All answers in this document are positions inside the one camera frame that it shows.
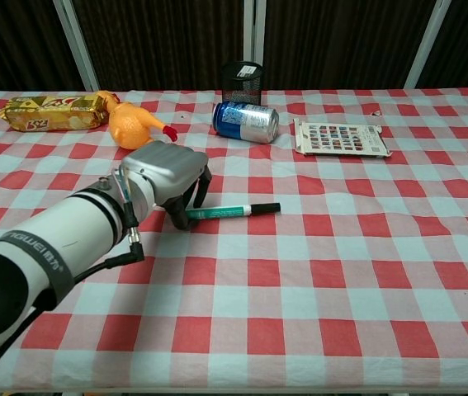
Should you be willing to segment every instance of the blue soda can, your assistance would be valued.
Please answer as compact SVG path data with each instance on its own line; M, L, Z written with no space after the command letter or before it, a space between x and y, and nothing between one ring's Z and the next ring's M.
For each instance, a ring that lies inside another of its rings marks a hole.
M263 106L224 101L215 105L212 125L227 138L270 143L277 135L279 115Z

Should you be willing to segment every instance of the tablecloth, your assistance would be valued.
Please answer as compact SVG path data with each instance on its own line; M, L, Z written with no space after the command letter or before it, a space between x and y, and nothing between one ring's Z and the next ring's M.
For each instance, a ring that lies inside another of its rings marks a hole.
M0 92L0 108L41 93ZM0 389L468 390L468 88L264 92L280 116L268 145L215 135L219 92L121 99L208 154L204 206L282 211L183 232L155 210L144 262L40 317L0 361ZM293 117L382 125L393 155L304 157ZM126 154L106 125L20 133L0 120L0 235Z

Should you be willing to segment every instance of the marker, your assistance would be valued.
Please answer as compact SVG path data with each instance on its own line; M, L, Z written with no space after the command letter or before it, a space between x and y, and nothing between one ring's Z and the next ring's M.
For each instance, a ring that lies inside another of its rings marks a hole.
M264 213L276 213L281 211L279 203L254 204L241 206L217 206L215 208L188 209L188 219L218 219L220 217L242 217L262 215Z

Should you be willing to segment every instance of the background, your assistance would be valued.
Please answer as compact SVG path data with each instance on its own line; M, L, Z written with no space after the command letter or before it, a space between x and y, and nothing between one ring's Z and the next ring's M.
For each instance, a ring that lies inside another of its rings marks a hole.
M411 85L468 87L466 0L0 0L0 90L220 89L240 59L265 89L402 88L443 2Z

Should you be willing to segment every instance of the orange rubber chicken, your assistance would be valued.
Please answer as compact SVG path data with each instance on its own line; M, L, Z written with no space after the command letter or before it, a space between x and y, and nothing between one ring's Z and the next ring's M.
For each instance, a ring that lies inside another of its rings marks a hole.
M120 99L108 91L96 94L106 102L109 112L109 130L112 138L123 149L135 150L154 141L149 128L154 126L162 130L172 142L177 140L177 131L156 119L149 111Z

